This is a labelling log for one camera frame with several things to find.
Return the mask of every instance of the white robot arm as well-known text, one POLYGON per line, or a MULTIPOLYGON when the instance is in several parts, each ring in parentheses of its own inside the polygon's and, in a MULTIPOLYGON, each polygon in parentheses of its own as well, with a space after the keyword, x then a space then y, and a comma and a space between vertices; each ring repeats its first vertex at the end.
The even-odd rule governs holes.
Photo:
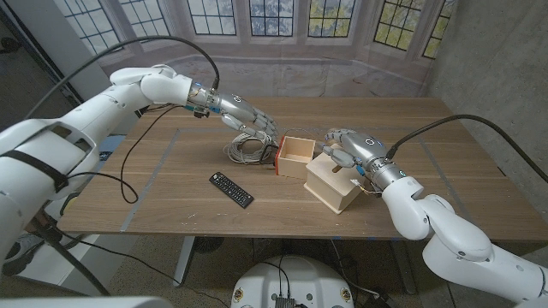
POLYGON ((111 87, 57 119, 22 121, 0 133, 0 258, 49 200, 79 187, 98 163, 98 145, 120 121, 151 104, 171 103, 195 116, 220 113, 240 132, 263 137, 252 122, 276 138, 276 123, 236 95, 218 94, 165 65, 125 68, 110 77, 111 87))
POLYGON ((447 281, 496 294, 516 303, 548 305, 548 269, 493 245, 481 229, 455 214, 438 195, 420 198, 423 186, 386 159, 387 150, 372 136, 341 129, 329 132, 343 150, 323 152, 345 168, 358 169, 382 192, 397 231, 406 239, 423 240, 433 233, 422 256, 447 281))

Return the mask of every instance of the open wooden box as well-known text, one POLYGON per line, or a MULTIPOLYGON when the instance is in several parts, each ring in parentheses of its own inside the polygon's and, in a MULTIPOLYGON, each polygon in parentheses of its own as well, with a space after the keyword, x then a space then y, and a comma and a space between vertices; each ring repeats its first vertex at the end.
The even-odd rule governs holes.
POLYGON ((276 154, 276 175, 307 179, 307 163, 312 161, 316 141, 283 137, 276 154))
POLYGON ((321 153, 307 165, 305 188, 329 207, 335 214, 341 212, 361 192, 350 180, 363 184, 365 178, 355 168, 340 168, 331 157, 321 153))

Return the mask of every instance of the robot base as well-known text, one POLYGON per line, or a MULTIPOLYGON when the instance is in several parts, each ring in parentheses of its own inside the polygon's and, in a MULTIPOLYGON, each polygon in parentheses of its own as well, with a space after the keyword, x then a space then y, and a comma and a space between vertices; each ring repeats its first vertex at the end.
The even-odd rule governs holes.
MULTIPOLYGON (((280 263, 280 257, 274 257, 266 262, 280 263)), ((303 256, 283 256, 281 268, 289 278, 290 299, 288 299, 288 283, 281 273, 282 296, 280 294, 280 276, 278 268, 269 264, 259 263, 253 266, 234 287, 232 293, 232 308, 259 307, 354 307, 350 288, 346 281, 329 266, 312 258, 303 256)))

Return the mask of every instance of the remote control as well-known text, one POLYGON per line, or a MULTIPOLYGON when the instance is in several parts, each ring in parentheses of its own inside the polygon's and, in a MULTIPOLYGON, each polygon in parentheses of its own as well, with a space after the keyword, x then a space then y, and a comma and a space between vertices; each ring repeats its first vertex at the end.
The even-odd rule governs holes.
POLYGON ((244 209, 253 201, 253 197, 249 193, 220 172, 212 175, 209 181, 244 209))

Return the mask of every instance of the silver robotic hand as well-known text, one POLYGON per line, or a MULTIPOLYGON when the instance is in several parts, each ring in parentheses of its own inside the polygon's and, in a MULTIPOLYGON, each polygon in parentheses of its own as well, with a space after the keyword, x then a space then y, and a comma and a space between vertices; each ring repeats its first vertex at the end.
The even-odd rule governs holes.
POLYGON ((276 122, 261 110, 254 108, 245 99, 234 94, 216 93, 212 90, 206 90, 201 84, 193 83, 191 86, 188 101, 198 106, 194 107, 194 114, 200 116, 201 112, 208 116, 208 110, 221 114, 224 124, 242 133, 252 137, 263 139, 266 135, 276 140, 277 124, 276 122), (246 125, 252 123, 259 130, 246 125))
POLYGON ((387 150, 384 145, 372 136, 349 129, 339 129, 325 135, 325 140, 330 139, 338 143, 342 149, 322 145, 322 151, 343 168, 355 166, 379 191, 405 177, 405 173, 396 164, 385 158, 387 150))

